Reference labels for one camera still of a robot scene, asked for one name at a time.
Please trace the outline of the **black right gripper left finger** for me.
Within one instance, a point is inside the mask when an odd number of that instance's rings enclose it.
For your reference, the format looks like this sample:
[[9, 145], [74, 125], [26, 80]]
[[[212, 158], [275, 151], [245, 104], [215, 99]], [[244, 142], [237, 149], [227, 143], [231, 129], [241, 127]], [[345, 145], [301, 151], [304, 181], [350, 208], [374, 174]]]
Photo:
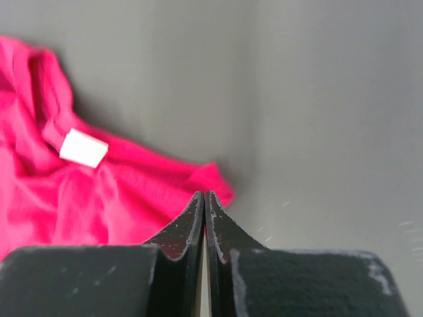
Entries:
[[204, 195], [144, 244], [30, 246], [1, 262], [2, 316], [197, 316]]

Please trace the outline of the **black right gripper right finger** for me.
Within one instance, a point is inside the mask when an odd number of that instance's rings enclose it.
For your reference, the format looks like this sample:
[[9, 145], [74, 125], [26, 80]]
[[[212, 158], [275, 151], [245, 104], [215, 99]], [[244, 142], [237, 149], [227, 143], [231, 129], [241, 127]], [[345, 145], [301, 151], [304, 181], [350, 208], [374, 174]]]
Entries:
[[212, 316], [407, 316], [387, 266], [364, 251], [272, 250], [205, 196]]

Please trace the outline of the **pink t-shirt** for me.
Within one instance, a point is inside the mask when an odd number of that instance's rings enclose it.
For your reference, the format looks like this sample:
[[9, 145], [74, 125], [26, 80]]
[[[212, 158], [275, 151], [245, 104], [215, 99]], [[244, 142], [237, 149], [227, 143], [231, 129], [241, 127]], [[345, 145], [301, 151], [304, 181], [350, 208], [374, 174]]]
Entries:
[[175, 160], [73, 111], [56, 55], [1, 38], [1, 256], [24, 246], [141, 244], [196, 192], [235, 193], [214, 162]]

